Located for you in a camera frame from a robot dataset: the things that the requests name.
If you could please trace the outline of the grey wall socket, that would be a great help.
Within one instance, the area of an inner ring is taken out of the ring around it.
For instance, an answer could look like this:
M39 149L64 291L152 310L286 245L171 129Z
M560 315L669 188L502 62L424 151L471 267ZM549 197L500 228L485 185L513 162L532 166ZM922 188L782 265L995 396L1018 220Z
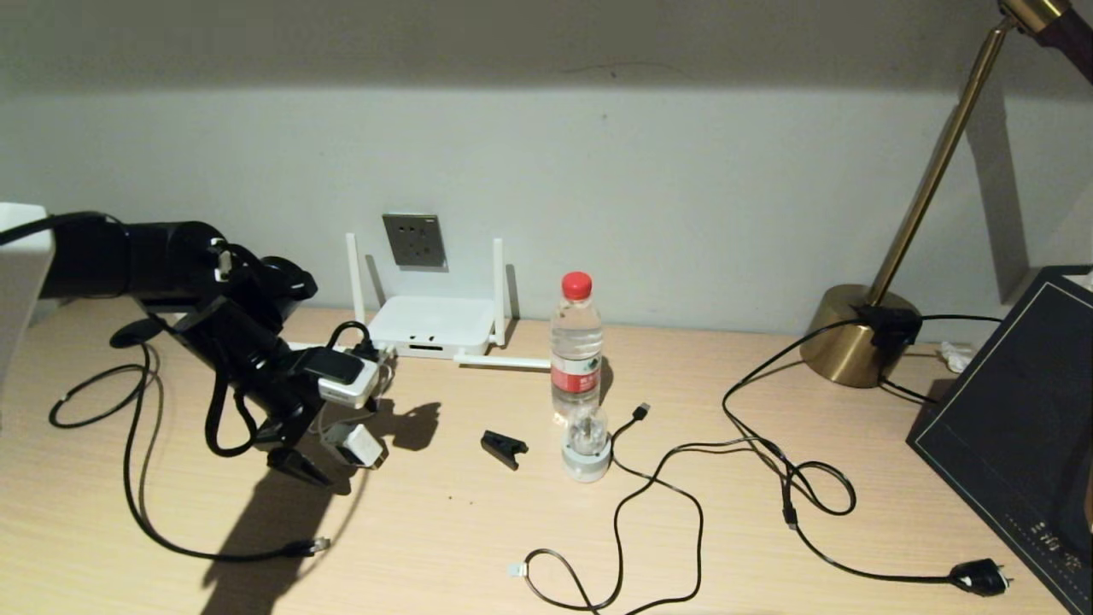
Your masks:
M381 218L395 265L425 270L447 268L437 215L386 213Z

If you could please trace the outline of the small black plastic clip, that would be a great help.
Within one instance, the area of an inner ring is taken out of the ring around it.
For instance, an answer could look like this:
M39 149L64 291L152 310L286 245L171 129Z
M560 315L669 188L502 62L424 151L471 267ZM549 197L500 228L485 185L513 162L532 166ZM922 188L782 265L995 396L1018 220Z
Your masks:
M529 452L528 445L516 437L501 435L500 431L484 430L480 439L481 448L512 471L519 470L518 456Z

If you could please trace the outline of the white router with antennas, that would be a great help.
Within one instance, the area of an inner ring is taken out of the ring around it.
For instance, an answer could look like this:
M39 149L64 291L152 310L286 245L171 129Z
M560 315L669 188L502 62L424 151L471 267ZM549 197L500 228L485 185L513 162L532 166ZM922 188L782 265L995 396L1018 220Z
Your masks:
M489 299L442 296L393 296L372 316L367 330L380 350L399 358L454 360L461 366L504 367L546 372L550 360L491 355L506 348L512 317L503 238L492 244L493 296Z

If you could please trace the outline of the black lamp base connector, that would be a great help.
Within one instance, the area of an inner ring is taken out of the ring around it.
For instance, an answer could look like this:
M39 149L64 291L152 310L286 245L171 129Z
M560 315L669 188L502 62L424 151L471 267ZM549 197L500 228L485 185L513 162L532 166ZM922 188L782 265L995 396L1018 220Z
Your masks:
M894 360L905 348L916 343L924 319L913 308L858 305L857 318L872 331L871 345L883 360Z

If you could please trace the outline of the small round white device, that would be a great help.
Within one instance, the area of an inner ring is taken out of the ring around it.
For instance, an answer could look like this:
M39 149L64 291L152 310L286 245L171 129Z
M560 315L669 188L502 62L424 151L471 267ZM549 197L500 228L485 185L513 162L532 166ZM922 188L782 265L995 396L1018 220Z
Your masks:
M571 412L562 437L561 456L571 478L592 483L604 477L612 459L611 431L604 409L581 407Z

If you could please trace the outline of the red-capped water bottle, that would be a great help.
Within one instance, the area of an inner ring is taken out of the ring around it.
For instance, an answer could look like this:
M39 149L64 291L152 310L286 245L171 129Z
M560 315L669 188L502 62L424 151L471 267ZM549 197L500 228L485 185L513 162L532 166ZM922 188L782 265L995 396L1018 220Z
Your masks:
M604 324L593 303L593 277L567 272L550 322L550 383L560 425L581 409L599 405L604 362Z

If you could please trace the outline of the large black box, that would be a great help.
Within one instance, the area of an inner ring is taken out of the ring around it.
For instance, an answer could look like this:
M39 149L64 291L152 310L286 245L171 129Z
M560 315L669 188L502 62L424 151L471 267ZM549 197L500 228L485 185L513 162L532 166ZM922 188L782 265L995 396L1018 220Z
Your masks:
M1070 615L1093 615L1092 275L1043 268L907 436Z

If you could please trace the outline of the brass desk lamp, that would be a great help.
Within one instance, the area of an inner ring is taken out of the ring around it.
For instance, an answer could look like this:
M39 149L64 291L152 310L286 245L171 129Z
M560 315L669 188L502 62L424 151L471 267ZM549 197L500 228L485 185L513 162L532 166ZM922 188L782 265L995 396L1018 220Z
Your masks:
M891 240L871 284L833 285L816 304L815 316L807 335L800 340L800 355L806 365L828 381L847 388L878 388L886 381L897 365L883 360L871 345L872 331L857 318L853 307L882 305L889 308L917 307L891 289L898 270L909 252L925 218L926 211L944 179L961 137L991 76L994 67L1009 32L1021 32L1043 48L1062 54L1078 73L1093 85L1093 27L1073 7L1073 0L995 0L1001 15L987 29L983 43L967 71L959 100L947 118L926 164L921 182Z

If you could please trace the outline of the white power adapter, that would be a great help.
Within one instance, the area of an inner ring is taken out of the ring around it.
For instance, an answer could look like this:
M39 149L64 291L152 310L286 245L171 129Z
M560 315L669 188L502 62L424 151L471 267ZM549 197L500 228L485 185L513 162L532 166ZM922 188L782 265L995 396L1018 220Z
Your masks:
M363 431L359 436L359 445L356 445L356 452L362 456L366 470L378 470L383 466L385 460L387 459L388 451L385 448L385 443L381 443L379 439L376 439L371 431L368 431L363 425Z

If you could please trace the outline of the black round desk grommet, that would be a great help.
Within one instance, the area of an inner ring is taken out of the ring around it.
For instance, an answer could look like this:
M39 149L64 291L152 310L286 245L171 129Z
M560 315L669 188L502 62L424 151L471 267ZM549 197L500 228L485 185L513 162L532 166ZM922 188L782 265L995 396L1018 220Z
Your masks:
M154 338L164 331L164 326L158 319L144 318L133 320L133 322L120 327L109 338L111 348L132 348L146 345Z

